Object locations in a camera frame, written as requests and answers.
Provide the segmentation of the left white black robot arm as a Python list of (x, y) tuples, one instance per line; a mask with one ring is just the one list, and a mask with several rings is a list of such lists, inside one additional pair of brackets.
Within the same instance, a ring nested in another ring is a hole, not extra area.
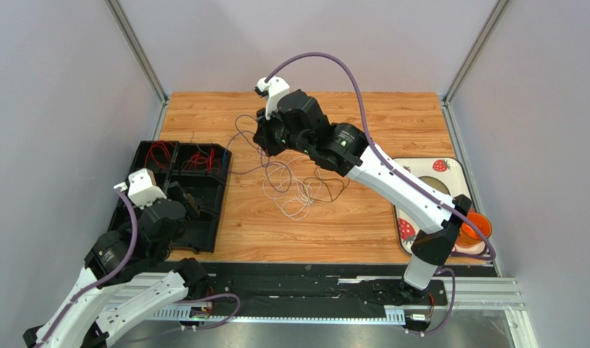
[(157, 310), (207, 293), (209, 276), (194, 258), (181, 260), (147, 290), (107, 310), (110, 300), (141, 273), (165, 261), (182, 230), (186, 208), (167, 198), (141, 171), (117, 184), (130, 222), (102, 234), (84, 259), (74, 287), (54, 316), (23, 334), (27, 347), (111, 347)]

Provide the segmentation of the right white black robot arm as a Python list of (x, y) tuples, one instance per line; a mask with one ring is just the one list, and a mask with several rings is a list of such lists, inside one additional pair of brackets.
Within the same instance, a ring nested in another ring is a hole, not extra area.
[(270, 157), (291, 150), (317, 166), (374, 190), (410, 216), (419, 227), (403, 275), (405, 285), (423, 291), (449, 258), (463, 219), (472, 207), (464, 194), (452, 197), (422, 182), (369, 144), (350, 123), (330, 123), (318, 101), (305, 92), (276, 95), (255, 88), (267, 100), (257, 111), (254, 142)]

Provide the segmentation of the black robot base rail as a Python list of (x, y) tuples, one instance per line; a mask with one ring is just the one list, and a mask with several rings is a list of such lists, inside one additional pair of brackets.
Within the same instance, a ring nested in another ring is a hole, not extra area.
[(413, 306), (428, 313), (449, 303), (439, 280), (431, 281), (420, 295), (407, 294), (401, 282), (405, 265), (202, 262), (201, 266), (209, 277), (193, 288), (189, 299), (235, 294), (240, 309), (253, 314), (360, 314), (377, 312), (382, 306)]

